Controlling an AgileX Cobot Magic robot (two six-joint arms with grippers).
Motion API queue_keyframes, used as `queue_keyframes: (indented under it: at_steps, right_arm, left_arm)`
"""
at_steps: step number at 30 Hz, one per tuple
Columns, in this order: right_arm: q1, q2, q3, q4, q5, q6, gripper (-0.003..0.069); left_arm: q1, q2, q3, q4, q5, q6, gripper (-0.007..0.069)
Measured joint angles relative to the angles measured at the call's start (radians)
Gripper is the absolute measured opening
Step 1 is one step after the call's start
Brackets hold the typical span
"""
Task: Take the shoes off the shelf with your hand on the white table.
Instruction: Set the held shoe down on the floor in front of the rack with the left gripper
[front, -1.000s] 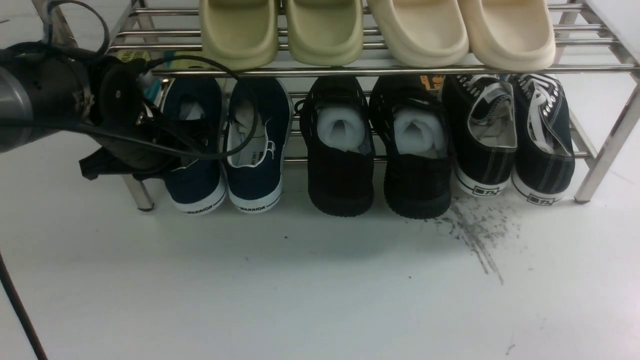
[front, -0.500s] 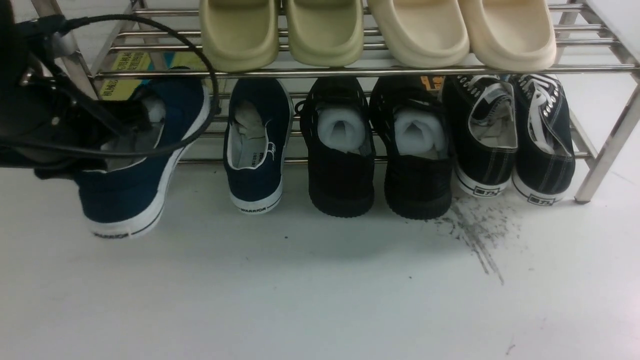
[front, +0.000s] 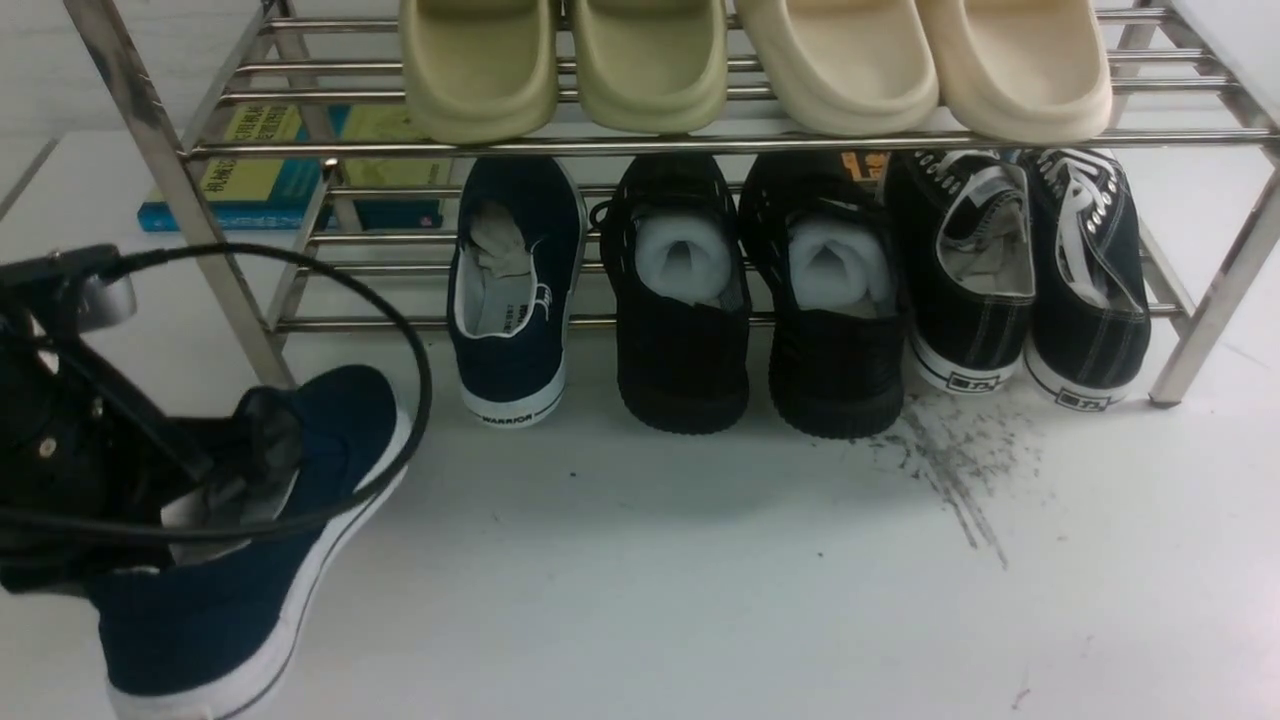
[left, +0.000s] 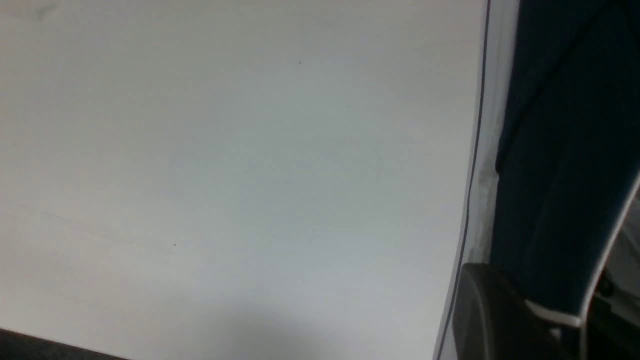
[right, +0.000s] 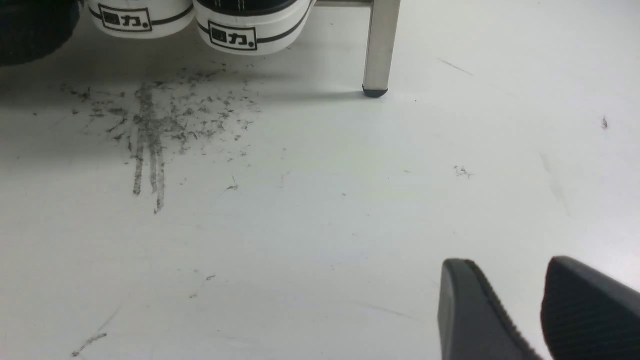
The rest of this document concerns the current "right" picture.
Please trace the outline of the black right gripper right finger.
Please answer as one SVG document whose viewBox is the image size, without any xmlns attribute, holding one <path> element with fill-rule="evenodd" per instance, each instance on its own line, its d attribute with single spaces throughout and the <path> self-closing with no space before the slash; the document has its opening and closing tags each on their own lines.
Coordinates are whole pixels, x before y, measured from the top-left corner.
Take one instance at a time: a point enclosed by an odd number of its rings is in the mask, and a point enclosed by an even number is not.
<svg viewBox="0 0 640 360">
<path fill-rule="evenodd" d="M 569 256 L 551 258 L 541 303 L 554 360 L 637 360 L 640 294 Z"/>
</svg>

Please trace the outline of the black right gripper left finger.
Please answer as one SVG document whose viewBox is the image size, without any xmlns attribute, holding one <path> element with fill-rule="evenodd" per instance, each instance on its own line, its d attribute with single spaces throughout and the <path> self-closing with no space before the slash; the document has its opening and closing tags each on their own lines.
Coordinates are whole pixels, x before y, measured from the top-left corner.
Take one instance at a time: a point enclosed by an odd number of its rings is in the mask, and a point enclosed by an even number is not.
<svg viewBox="0 0 640 360">
<path fill-rule="evenodd" d="M 473 260 L 444 260 L 438 329 L 443 360 L 541 359 Z"/>
</svg>

